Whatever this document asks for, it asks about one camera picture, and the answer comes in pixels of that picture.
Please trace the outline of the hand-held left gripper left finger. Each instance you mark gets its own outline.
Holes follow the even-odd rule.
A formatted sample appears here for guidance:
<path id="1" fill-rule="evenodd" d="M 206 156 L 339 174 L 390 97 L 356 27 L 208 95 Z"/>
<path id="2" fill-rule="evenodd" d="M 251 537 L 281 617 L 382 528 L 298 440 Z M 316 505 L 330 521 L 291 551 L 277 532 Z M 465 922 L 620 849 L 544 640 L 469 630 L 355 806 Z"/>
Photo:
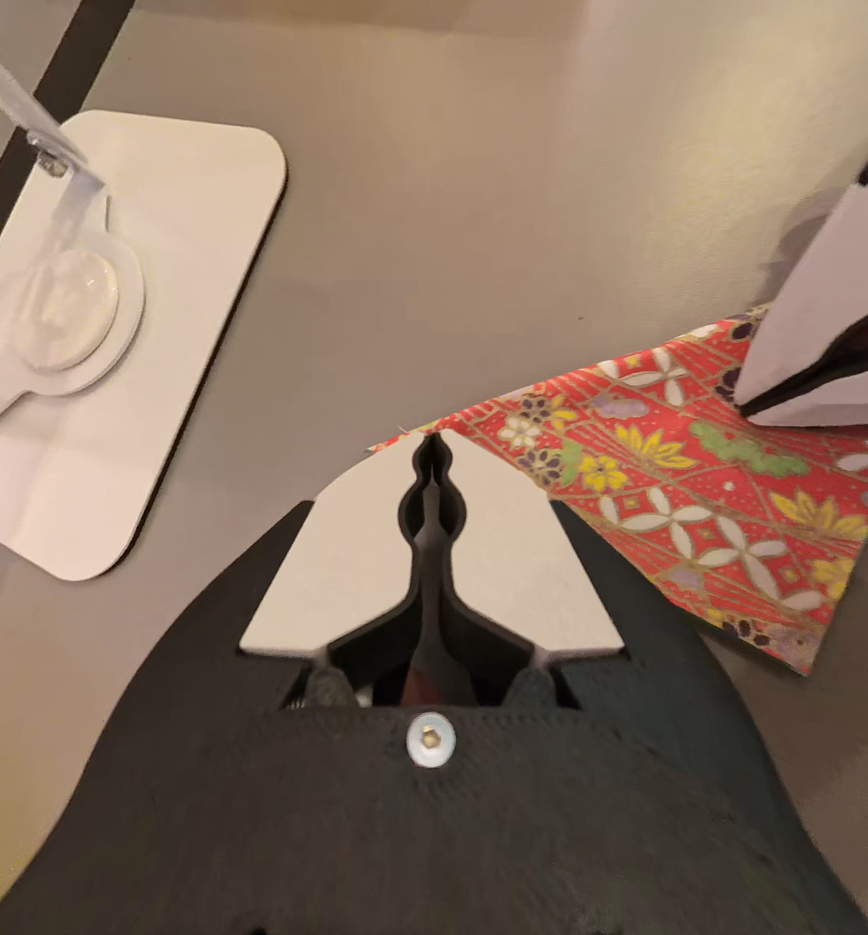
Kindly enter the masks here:
<path id="1" fill-rule="evenodd" d="M 244 631 L 246 655 L 341 671 L 397 706 L 424 628 L 425 492 L 435 445 L 410 434 L 315 497 Z"/>

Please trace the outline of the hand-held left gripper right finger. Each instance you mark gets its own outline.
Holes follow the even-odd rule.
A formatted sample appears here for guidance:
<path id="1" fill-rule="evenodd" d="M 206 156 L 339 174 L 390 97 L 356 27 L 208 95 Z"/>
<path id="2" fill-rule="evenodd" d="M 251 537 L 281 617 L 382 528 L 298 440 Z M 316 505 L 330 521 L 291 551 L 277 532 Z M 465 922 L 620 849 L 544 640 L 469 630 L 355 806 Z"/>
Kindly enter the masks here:
<path id="1" fill-rule="evenodd" d="M 621 654 L 625 641 L 549 497 L 453 430 L 435 437 L 447 534 L 440 636 L 478 695 L 528 669 Z"/>

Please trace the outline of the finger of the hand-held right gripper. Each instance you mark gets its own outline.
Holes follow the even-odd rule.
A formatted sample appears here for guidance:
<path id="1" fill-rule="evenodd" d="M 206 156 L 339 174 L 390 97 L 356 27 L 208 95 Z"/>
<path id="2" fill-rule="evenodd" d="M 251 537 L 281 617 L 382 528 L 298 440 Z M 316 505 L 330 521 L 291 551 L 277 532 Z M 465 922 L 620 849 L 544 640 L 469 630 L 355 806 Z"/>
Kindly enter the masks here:
<path id="1" fill-rule="evenodd" d="M 774 375 L 833 344 L 868 344 L 868 166 L 851 186 L 765 313 L 749 355 Z M 743 367 L 735 405 L 743 412 Z"/>
<path id="2" fill-rule="evenodd" d="M 743 415 L 762 427 L 868 425 L 868 344 L 833 344 L 813 362 L 777 375 L 770 361 L 749 355 Z"/>

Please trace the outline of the red floral origami paper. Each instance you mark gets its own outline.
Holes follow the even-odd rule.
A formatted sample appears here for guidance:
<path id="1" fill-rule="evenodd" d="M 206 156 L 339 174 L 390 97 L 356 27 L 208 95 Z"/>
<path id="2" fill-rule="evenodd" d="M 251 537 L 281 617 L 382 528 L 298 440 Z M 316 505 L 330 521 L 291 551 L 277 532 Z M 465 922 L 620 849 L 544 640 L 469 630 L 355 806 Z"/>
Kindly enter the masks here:
<path id="1" fill-rule="evenodd" d="M 682 610 L 807 676 L 868 540 L 868 426 L 740 416 L 733 391 L 766 310 L 416 431 L 497 455 Z"/>

